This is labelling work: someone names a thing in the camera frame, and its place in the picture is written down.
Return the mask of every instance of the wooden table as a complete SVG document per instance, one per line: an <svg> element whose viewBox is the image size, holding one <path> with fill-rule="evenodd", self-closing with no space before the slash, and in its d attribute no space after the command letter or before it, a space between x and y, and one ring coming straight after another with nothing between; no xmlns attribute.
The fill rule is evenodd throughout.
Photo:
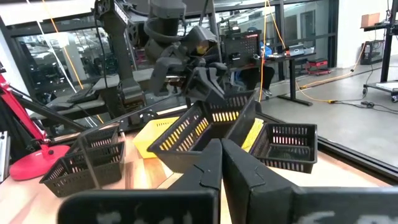
<svg viewBox="0 0 398 224"><path fill-rule="evenodd" d="M132 140L125 137L126 156L122 179L104 189L166 189L181 174L174 174L158 158L142 159ZM385 187L384 182L356 170L323 153L312 174L272 168L273 171L300 186ZM56 223L57 210L65 198L57 198L39 184L41 177L27 181L8 178L0 185L1 223ZM221 196L221 223L231 223L224 190Z"/></svg>

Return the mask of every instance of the red equipment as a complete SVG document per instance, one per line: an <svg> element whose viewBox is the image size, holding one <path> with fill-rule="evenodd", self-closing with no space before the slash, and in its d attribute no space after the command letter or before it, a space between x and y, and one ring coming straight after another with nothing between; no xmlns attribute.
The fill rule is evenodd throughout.
<svg viewBox="0 0 398 224"><path fill-rule="evenodd" d="M324 58L319 58L316 60L309 60L305 65L305 71L309 75L327 75L331 73L328 69L328 60Z"/></svg>
<svg viewBox="0 0 398 224"><path fill-rule="evenodd" d="M41 133L40 129L30 120L26 110L21 106L12 89L0 74L0 95L4 102L19 118L26 130L40 144L41 150L35 151L15 162L10 167L10 176L14 180L28 180L44 175L59 159L69 150L69 146L51 146L50 140L46 138L46 133Z"/></svg>

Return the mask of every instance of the red base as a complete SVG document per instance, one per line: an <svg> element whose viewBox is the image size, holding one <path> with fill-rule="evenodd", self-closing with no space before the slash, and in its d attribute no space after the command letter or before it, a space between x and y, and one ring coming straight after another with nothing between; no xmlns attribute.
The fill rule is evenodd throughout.
<svg viewBox="0 0 398 224"><path fill-rule="evenodd" d="M52 155L44 158L42 150L33 152L15 162L10 167L10 177L14 180L29 180L44 175L60 157L69 150L69 146L52 146L49 151Z"/></svg>

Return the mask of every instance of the shelf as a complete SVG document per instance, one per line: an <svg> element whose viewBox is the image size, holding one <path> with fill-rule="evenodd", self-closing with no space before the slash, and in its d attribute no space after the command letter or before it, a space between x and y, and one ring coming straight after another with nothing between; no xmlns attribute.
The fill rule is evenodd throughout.
<svg viewBox="0 0 398 224"><path fill-rule="evenodd" d="M383 83L393 83L393 82L396 83L396 82L398 82L398 80L392 80L392 81L383 82ZM378 84L378 83L365 84L365 85L363 85L363 87L364 88L375 88L377 90L381 90L381 91L385 91L385 92L391 93L391 95L398 95L398 91L391 91L391 90L383 89L383 88L380 88L380 87L376 86L376 84Z"/></svg>
<svg viewBox="0 0 398 224"><path fill-rule="evenodd" d="M364 32L369 32L369 31L375 31L375 30L379 30L379 29L385 29L388 26L389 26L389 24L380 24L380 25L370 26L370 27L361 27L361 29L363 29Z"/></svg>

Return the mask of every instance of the white cable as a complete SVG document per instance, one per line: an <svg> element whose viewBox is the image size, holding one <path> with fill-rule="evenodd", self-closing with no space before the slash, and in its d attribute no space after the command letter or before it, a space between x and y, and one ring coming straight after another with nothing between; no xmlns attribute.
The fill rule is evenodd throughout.
<svg viewBox="0 0 398 224"><path fill-rule="evenodd" d="M31 5L31 3L30 3L29 0L26 0L26 3L27 3L29 6L32 7L32 5ZM72 82L69 80L69 78L68 78L68 76L67 76L67 73L66 73L65 69L63 69L63 65L62 65L61 61L59 60L57 54L55 53L54 48L51 46L51 43L49 42L49 40L46 38L46 36L45 36L45 34L44 34L44 31L43 31L43 28L42 28L42 26L40 25L40 22L39 22L38 20L36 20L36 23L37 23L37 25L39 26L39 29L40 29L40 31L41 31L41 33L42 33L42 36L43 36L45 42L47 43L48 47L50 47L51 53L53 53L55 59L57 59L58 66L60 67L60 69L61 69L63 75L64 75L65 78L67 79L67 81L68 81L70 87L72 88L72 90L76 93L77 91L76 91L75 87L72 85ZM87 118L85 118L85 119L86 119L87 123L88 123L92 128L93 128L93 125L88 121L88 119L89 119L95 126L97 126L97 124L93 121L93 119L92 119L91 117L88 117L88 119L87 119Z"/></svg>

